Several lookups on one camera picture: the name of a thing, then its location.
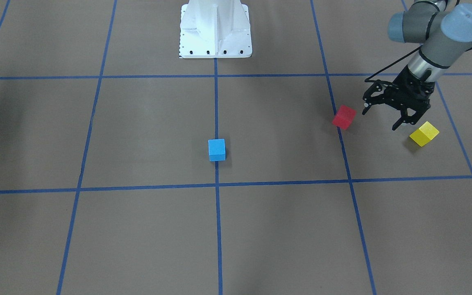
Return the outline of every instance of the black cable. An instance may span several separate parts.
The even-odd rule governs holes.
[[[392,67],[393,65],[396,65],[397,63],[401,62],[404,58],[410,56],[411,54],[415,53],[418,51],[418,49],[420,49],[422,45],[418,46],[416,49],[414,49],[413,51],[409,52],[408,54],[406,54],[405,56],[402,56],[401,58],[399,58],[399,60],[393,62],[392,64],[386,66],[385,68],[377,71],[376,73],[374,73],[371,77],[367,78],[364,80],[365,83],[374,83],[376,82],[375,80],[371,80],[374,76],[378,75],[379,73],[385,71],[386,69],[389,69],[390,67]]]

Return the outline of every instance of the toy block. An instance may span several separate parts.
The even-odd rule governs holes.
[[[225,140],[210,139],[209,140],[209,160],[211,162],[225,160]]]
[[[412,140],[414,140],[414,142],[416,142],[419,146],[424,146],[433,140],[433,138],[435,138],[438,133],[440,133],[440,131],[431,125],[431,123],[425,122],[422,126],[420,126],[420,128],[411,133],[409,137],[412,138]]]
[[[349,125],[351,125],[355,115],[356,111],[352,108],[340,106],[338,112],[335,115],[335,118],[333,119],[333,125],[336,125],[345,130],[349,127]]]

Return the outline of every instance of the red cube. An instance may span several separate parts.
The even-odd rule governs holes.
[[[345,130],[351,125],[355,115],[356,111],[352,108],[341,106],[333,119],[333,125]]]

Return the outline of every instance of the grid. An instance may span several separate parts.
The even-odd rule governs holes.
[[[407,10],[404,0],[401,0],[404,9]],[[4,24],[4,19],[8,11],[8,7],[11,3],[11,0],[6,1],[4,11],[2,12],[0,18],[0,28]],[[196,188],[196,187],[213,187],[216,189],[216,216],[217,216],[217,238],[218,238],[218,286],[219,294],[223,294],[223,285],[222,285],[222,232],[221,232],[221,216],[220,216],[220,188],[221,187],[230,187],[230,186],[266,186],[266,185],[306,185],[306,184],[330,184],[330,183],[347,183],[349,184],[350,194],[352,197],[352,202],[354,204],[354,211],[356,213],[356,221],[358,223],[358,230],[360,234],[360,239],[362,242],[363,252],[365,256],[365,263],[369,273],[369,280],[372,288],[372,293],[375,295],[377,293],[375,282],[373,278],[373,273],[371,270],[369,254],[367,251],[367,245],[365,242],[365,237],[363,234],[362,221],[360,217],[360,211],[358,209],[358,204],[356,202],[356,195],[354,192],[354,183],[368,183],[368,182],[399,182],[399,181],[429,181],[429,180],[439,180],[439,179],[472,179],[472,163],[470,162],[470,157],[468,156],[465,146],[462,142],[461,136],[459,135],[458,129],[455,124],[455,120],[451,116],[446,100],[442,93],[440,84],[436,83],[436,89],[442,100],[444,109],[447,112],[448,118],[450,120],[453,131],[455,132],[456,138],[458,140],[460,149],[464,155],[467,166],[470,170],[470,175],[454,175],[454,176],[423,176],[423,177],[390,177],[390,178],[371,178],[371,179],[354,179],[351,176],[349,163],[347,159],[346,146],[343,141],[343,136],[341,130],[337,128],[337,135],[341,143],[341,151],[343,154],[343,164],[347,172],[347,179],[321,179],[321,180],[312,180],[312,181],[273,181],[273,182],[229,182],[224,183],[220,182],[219,179],[219,164],[215,163],[215,182],[214,183],[193,183],[193,184],[178,184],[178,185],[145,185],[145,186],[110,186],[110,187],[82,187],[82,181],[84,178],[84,171],[86,166],[86,158],[88,154],[89,144],[92,135],[93,128],[93,118],[96,111],[96,106],[98,104],[100,88],[103,79],[131,79],[131,78],[203,78],[203,79],[214,79],[214,112],[215,112],[215,138],[219,138],[219,114],[218,114],[218,81],[219,79],[225,78],[241,78],[241,77],[325,77],[327,82],[328,91],[330,93],[330,102],[333,106],[333,112],[336,113],[336,104],[333,95],[333,87],[331,85],[330,77],[340,77],[340,76],[369,76],[371,73],[329,73],[327,69],[326,56],[324,53],[324,44],[320,35],[320,29],[318,26],[318,19],[316,16],[316,11],[314,7],[313,0],[310,0],[311,9],[313,13],[313,21],[315,25],[316,34],[315,37],[318,39],[318,44],[320,46],[320,53],[322,56],[322,65],[324,67],[323,73],[284,73],[284,74],[250,74],[250,75],[223,75],[218,73],[218,61],[213,60],[214,74],[213,75],[104,75],[105,62],[107,60],[107,51],[109,48],[109,42],[114,26],[114,16],[116,13],[116,6],[118,0],[114,0],[112,13],[110,17],[110,23],[107,33],[107,41],[103,50],[103,58],[101,62],[101,69],[99,75],[60,75],[60,76],[35,76],[35,77],[0,77],[0,80],[58,80],[58,79],[97,79],[98,85],[95,91],[95,97],[92,107],[92,112],[90,114],[90,122],[88,125],[88,133],[86,136],[86,144],[84,148],[84,153],[81,161],[81,172],[76,187],[68,188],[47,188],[47,189],[10,189],[10,190],[0,190],[0,194],[15,194],[15,193],[62,193],[70,192],[75,193],[75,200],[73,203],[73,211],[71,214],[70,226],[67,235],[67,242],[64,250],[64,257],[62,260],[62,266],[60,270],[59,283],[57,294],[61,294],[63,280],[64,280],[64,271],[67,264],[67,258],[69,256],[71,236],[73,233],[75,217],[77,213],[77,204],[81,192],[101,192],[101,191],[129,191],[129,190],[146,190],[146,189],[176,189],[176,188]],[[380,75],[397,75],[397,73],[382,73]],[[445,75],[472,75],[472,73],[446,73]]]

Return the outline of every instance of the white plastic mount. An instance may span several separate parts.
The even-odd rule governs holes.
[[[249,8],[240,0],[189,0],[182,6],[180,58],[242,58],[252,54]]]

